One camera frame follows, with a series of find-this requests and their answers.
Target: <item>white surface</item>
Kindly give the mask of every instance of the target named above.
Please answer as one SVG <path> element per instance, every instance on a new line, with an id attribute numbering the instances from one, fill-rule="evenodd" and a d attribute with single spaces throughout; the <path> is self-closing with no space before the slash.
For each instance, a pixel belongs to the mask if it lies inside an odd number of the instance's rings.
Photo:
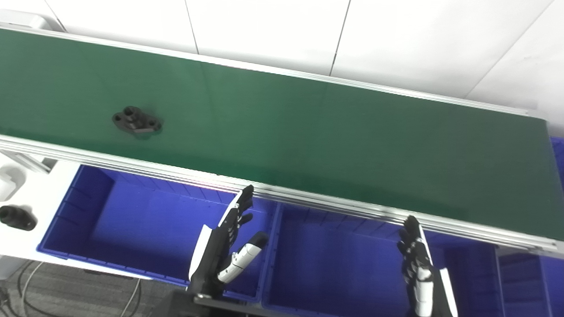
<path id="1" fill-rule="evenodd" d="M 69 33 L 196 52 L 183 0 L 49 0 Z"/>
<path id="2" fill-rule="evenodd" d="M 348 0 L 187 0 L 198 50 L 329 74 Z"/>
<path id="3" fill-rule="evenodd" d="M 23 231 L 0 223 L 0 254 L 10 257 L 32 259 L 106 272 L 144 278 L 135 274 L 105 268 L 75 260 L 64 260 L 36 251 L 37 245 L 43 239 L 57 208 L 67 193 L 69 186 L 76 174 L 77 163 L 59 161 L 50 174 L 34 173 L 12 162 L 4 155 L 0 155 L 2 169 L 13 168 L 20 170 L 25 175 L 25 183 L 8 201 L 2 205 L 28 206 L 37 219 L 37 226 L 31 231 Z"/>
<path id="4" fill-rule="evenodd" d="M 52 30 L 63 31 L 55 14 L 44 0 L 0 0 L 0 9 L 38 14 L 47 20 Z"/>
<path id="5" fill-rule="evenodd" d="M 555 0 L 468 99 L 535 109 L 564 137 L 564 0 Z"/>
<path id="6" fill-rule="evenodd" d="M 5 201 L 16 189 L 12 178 L 0 171 L 0 201 Z"/>
<path id="7" fill-rule="evenodd" d="M 463 98 L 552 0 L 352 0 L 333 76 Z"/>
<path id="8" fill-rule="evenodd" d="M 0 22 L 21 25 L 33 29 L 52 30 L 45 18 L 39 14 L 0 8 Z"/>

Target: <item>aluminum frame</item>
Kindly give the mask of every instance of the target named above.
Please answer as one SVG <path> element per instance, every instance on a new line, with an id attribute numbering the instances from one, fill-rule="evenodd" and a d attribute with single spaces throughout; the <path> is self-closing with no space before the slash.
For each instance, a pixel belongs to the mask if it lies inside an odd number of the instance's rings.
<path id="1" fill-rule="evenodd" d="M 35 30 L 35 29 L 18 27 L 16 25 L 2 24 L 2 23 L 0 23 L 0 29 L 36 34 L 40 36 L 68 39 L 78 42 L 120 47 L 123 49 L 150 52 L 153 54 L 173 56 L 173 57 L 189 59 L 189 60 L 197 60 L 206 63 L 224 65 L 227 67 L 242 68 L 242 69 L 248 69 L 248 70 L 259 71 L 259 72 L 267 72 L 267 73 L 273 73 L 273 74 L 279 74 L 285 76 L 305 78 L 310 80 L 336 83 L 339 85 L 346 85 L 346 86 L 358 87 L 362 89 L 382 91 L 391 94 L 410 96 L 413 98 L 427 99 L 427 100 L 445 102 L 455 105 L 462 105 L 466 107 L 480 108 L 490 111 L 498 111 L 498 112 L 510 113 L 513 115 L 530 116 L 530 117 L 543 119 L 542 117 L 537 116 L 536 113 L 534 112 L 531 113 L 530 111 L 525 109 L 503 107 L 500 105 L 421 93 L 418 91 L 411 91 L 411 90 L 387 87 L 382 85 L 375 85 L 371 83 L 346 80 L 343 78 L 335 78 L 335 77 L 319 75 L 319 74 L 292 71 L 292 70 L 281 69 L 276 67 L 246 63 L 241 61 L 233 61 L 233 60 L 214 58 L 209 56 L 202 56 L 202 55 L 197 55 L 187 52 L 158 49 L 155 47 L 122 43 L 117 41 L 110 41 L 107 39 L 79 36 L 75 34 L 60 33 L 60 32 L 54 32 L 49 30 Z M 501 246 L 507 246 L 521 251 L 564 258 L 564 242 L 562 241 L 549 239 L 546 237 L 523 234 L 520 232 L 500 229 L 491 226 L 485 226 L 476 223 L 458 221 L 445 217 L 413 212 L 410 210 L 391 208 L 377 204 L 370 204 L 366 202 L 320 195 L 317 193 L 293 190 L 290 188 L 251 182 L 245 179 L 232 178 L 232 177 L 216 175 L 212 173 L 206 173 L 202 171 L 195 171 L 195 170 L 179 168 L 175 166 L 158 164 L 154 162 L 140 161 L 127 157 L 120 157 L 120 156 L 114 156 L 105 153 L 87 151 L 78 148 L 60 146 L 57 144 L 50 144 L 50 143 L 38 142 L 38 141 L 33 141 L 23 138 L 10 137 L 7 135 L 0 135 L 0 148 L 7 149 L 10 151 L 34 153 L 34 154 L 51 157 L 54 159 L 68 160 L 80 164 L 124 171 L 127 173 L 134 173 L 134 174 L 154 177 L 158 179 L 171 180 L 174 182 L 191 184 L 204 188 L 226 191 L 226 192 L 237 192 L 240 188 L 250 183 L 255 186 L 255 195 L 257 197 L 262 197 L 262 198 L 281 201 L 281 202 L 288 202 L 288 203 L 308 206 L 312 208 L 319 208 L 319 209 L 339 212 L 347 215 L 355 215 L 363 218 L 378 219 L 395 224 L 403 223 L 403 220 L 408 215 L 415 215 L 419 219 L 421 224 L 426 229 L 431 231 L 465 237 L 473 240 L 484 241 L 487 243 L 493 243 Z"/>

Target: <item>robotic hand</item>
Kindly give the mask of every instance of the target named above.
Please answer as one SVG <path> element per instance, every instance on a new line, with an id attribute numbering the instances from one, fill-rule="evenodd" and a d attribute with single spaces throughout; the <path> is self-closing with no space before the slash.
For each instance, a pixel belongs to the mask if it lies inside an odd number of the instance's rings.
<path id="1" fill-rule="evenodd" d="M 239 276 L 268 242 L 266 233 L 257 232 L 237 252 L 229 254 L 239 228 L 253 219 L 252 214 L 243 215 L 253 205 L 253 191 L 253 186 L 241 190 L 215 229 L 202 227 L 188 272 L 190 285 L 186 291 L 176 290 L 167 296 L 155 307 L 152 317 L 231 316 L 229 311 L 242 310 L 238 305 L 217 299 L 222 297 L 225 284 Z M 265 314 L 256 311 L 254 315 Z"/>
<path id="2" fill-rule="evenodd" d="M 399 232 L 402 274 L 411 306 L 407 317 L 458 317 L 451 280 L 446 268 L 433 266 L 429 246 L 419 221 L 409 216 Z"/>

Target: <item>black mechanical part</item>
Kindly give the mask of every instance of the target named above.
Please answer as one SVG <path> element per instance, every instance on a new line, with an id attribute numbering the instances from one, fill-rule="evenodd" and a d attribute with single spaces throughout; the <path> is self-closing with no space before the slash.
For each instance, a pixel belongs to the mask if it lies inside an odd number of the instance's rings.
<path id="1" fill-rule="evenodd" d="M 16 206 L 0 207 L 0 222 L 25 231 L 31 231 L 37 225 L 37 220 L 30 212 Z"/>
<path id="2" fill-rule="evenodd" d="M 118 128 L 129 133 L 155 132 L 162 128 L 161 121 L 137 107 L 125 107 L 122 112 L 112 116 L 112 121 Z"/>

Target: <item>cable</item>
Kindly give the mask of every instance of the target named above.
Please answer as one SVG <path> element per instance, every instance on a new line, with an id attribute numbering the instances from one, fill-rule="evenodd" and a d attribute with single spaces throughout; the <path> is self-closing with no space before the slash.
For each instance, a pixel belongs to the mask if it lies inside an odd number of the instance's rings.
<path id="1" fill-rule="evenodd" d="M 32 273 L 29 275 L 28 280 L 25 282 L 25 286 L 24 286 L 24 290 L 21 294 L 21 305 L 24 308 L 23 312 L 24 312 L 24 317 L 28 316 L 28 313 L 25 311 L 25 293 L 28 291 L 28 286 L 29 286 L 29 282 L 32 280 L 33 275 L 35 274 L 35 272 L 37 272 L 37 269 L 41 267 L 41 265 L 44 262 L 39 263 L 32 271 Z"/>
<path id="2" fill-rule="evenodd" d="M 135 297 L 135 293 L 137 293 L 137 290 L 139 289 L 140 284 L 141 284 L 141 279 L 137 279 L 137 284 L 135 285 L 135 289 L 133 290 L 133 293 L 131 294 L 131 297 L 129 298 L 129 302 L 127 302 L 127 305 L 125 305 L 124 310 L 121 312 L 120 317 L 124 317 L 125 312 L 127 312 L 127 308 L 129 307 L 129 304 L 131 304 L 131 302 L 133 301 L 133 298 Z"/>
<path id="3" fill-rule="evenodd" d="M 34 262 L 34 261 L 30 261 L 29 263 L 27 263 L 27 264 L 24 266 L 24 268 L 21 270 L 20 275 L 17 277 L 17 292 L 18 292 L 18 294 L 20 295 L 20 297 L 22 297 L 22 292 L 21 292 L 21 278 L 23 277 L 25 270 L 27 270 L 28 267 L 33 264 L 33 262 Z M 36 311 L 36 312 L 38 312 L 38 313 L 40 313 L 40 314 L 46 315 L 46 316 L 48 316 L 48 317 L 62 317 L 62 316 L 50 314 L 49 312 L 43 311 L 43 310 L 41 310 L 41 309 L 39 309 L 39 308 L 33 306 L 27 299 L 25 299 L 25 304 L 28 305 L 28 307 L 31 308 L 32 310 L 34 310 L 34 311 Z"/>
<path id="4" fill-rule="evenodd" d="M 24 268 L 21 269 L 20 274 L 17 276 L 17 293 L 20 295 L 20 297 L 21 297 L 21 278 L 24 276 L 25 270 L 27 270 L 28 267 L 29 267 L 30 265 L 32 265 L 32 264 L 33 264 L 33 261 L 29 261 L 29 262 L 24 266 Z"/>
<path id="5" fill-rule="evenodd" d="M 24 268 L 22 268 L 20 274 L 19 274 L 18 277 L 17 277 L 17 292 L 18 292 L 18 294 L 20 295 L 20 297 L 22 297 L 22 298 L 24 297 L 24 296 L 23 296 L 22 289 L 21 289 L 21 284 L 22 284 L 23 275 L 24 275 L 24 272 L 33 264 L 33 262 L 34 262 L 34 261 L 28 262 L 28 263 L 24 266 Z M 139 305 L 140 305 L 140 303 L 141 303 L 142 285 L 141 285 L 141 283 L 140 283 L 140 280 L 138 281 L 138 285 L 139 285 L 139 286 L 138 286 L 139 291 L 137 292 L 137 301 L 136 301 L 136 304 L 135 304 L 135 308 L 133 309 L 133 312 L 132 312 L 129 316 L 127 316 L 127 317 L 133 317 L 133 315 L 135 315 L 135 314 L 137 313 L 137 309 L 139 308 Z M 51 314 L 51 313 L 49 313 L 49 312 L 43 311 L 43 310 L 41 310 L 41 309 L 39 309 L 39 308 L 33 306 L 33 305 L 27 300 L 27 298 L 23 298 L 23 302 L 24 302 L 29 308 L 31 308 L 32 310 L 34 310 L 34 311 L 36 311 L 36 312 L 38 312 L 38 313 L 40 313 L 40 314 L 43 314 L 43 315 L 45 315 L 45 316 L 48 316 L 48 317 L 62 317 L 62 316 L 59 316 L 59 315 L 55 315 L 55 314 Z M 126 309 L 127 309 L 127 307 L 129 307 L 129 305 L 131 305 L 131 301 L 127 304 Z M 12 315 L 14 315 L 15 317 L 23 317 L 23 316 L 18 315 L 18 314 L 12 309 L 11 303 L 10 303 L 9 301 L 8 301 L 8 310 L 9 310 L 9 312 L 11 312 Z"/>
<path id="6" fill-rule="evenodd" d="M 135 304 L 135 308 L 133 308 L 133 311 L 127 317 L 133 317 L 133 315 L 137 313 L 137 309 L 139 308 L 139 304 L 141 303 L 141 290 L 142 290 L 141 285 L 142 284 L 139 283 L 139 291 L 137 292 L 137 303 Z"/>
<path id="7" fill-rule="evenodd" d="M 21 317 L 18 313 L 16 313 L 16 312 L 14 311 L 14 308 L 12 308 L 12 302 L 10 301 L 9 298 L 8 298 L 8 302 L 7 302 L 7 305 L 6 305 L 6 306 L 8 307 L 8 311 L 11 312 L 12 315 L 14 315 L 15 317 Z"/>

